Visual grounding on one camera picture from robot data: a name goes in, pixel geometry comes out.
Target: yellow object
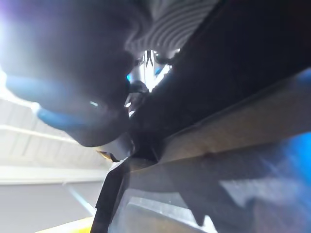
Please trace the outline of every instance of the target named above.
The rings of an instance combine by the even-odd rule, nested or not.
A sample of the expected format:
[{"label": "yellow object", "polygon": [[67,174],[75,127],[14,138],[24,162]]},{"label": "yellow object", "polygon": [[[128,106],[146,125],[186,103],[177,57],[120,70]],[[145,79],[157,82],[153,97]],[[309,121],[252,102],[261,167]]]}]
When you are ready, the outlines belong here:
[{"label": "yellow object", "polygon": [[66,223],[37,233],[90,233],[94,217],[87,217],[78,221]]}]

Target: ceiling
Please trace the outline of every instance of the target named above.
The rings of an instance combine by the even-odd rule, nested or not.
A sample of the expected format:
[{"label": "ceiling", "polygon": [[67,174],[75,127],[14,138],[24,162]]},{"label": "ceiling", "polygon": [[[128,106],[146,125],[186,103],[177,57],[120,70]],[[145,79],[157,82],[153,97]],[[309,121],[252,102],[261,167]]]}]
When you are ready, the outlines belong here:
[{"label": "ceiling", "polygon": [[0,91],[0,165],[108,169],[110,163],[37,120],[31,103]]}]

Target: fluorescent light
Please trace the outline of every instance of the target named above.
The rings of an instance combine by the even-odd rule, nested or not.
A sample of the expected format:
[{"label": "fluorescent light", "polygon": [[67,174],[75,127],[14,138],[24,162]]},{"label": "fluorescent light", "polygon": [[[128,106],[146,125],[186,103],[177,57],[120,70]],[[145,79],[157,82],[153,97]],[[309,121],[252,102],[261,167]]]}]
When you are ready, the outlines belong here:
[{"label": "fluorescent light", "polygon": [[28,134],[28,135],[32,135],[32,136],[44,137],[44,138],[48,138],[48,139],[53,139],[53,140],[77,144],[77,142],[75,140],[73,140],[69,137],[68,138],[67,137],[59,137],[59,136],[54,136],[54,135],[47,134],[47,133],[39,133],[36,131],[22,129],[22,128],[10,126],[10,125],[0,125],[0,131],[1,130],[13,131],[13,132],[17,132],[17,133],[24,133],[24,134]]}]

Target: wall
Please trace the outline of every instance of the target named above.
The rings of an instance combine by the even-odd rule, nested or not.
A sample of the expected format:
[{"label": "wall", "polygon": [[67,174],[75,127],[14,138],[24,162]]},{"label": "wall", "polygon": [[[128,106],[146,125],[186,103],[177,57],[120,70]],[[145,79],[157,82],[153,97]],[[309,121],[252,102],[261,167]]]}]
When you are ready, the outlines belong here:
[{"label": "wall", "polygon": [[69,189],[95,207],[101,187],[102,182],[0,186],[0,231],[33,233],[90,217]]}]

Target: blue light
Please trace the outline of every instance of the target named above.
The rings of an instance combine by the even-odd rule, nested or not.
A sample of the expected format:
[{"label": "blue light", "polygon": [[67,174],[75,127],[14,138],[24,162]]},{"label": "blue light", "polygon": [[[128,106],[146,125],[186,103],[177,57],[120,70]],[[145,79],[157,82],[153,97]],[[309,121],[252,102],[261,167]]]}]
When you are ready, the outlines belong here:
[{"label": "blue light", "polygon": [[304,180],[311,182],[311,133],[294,137],[288,145],[289,147],[285,149],[286,157],[297,169],[298,174]]}]

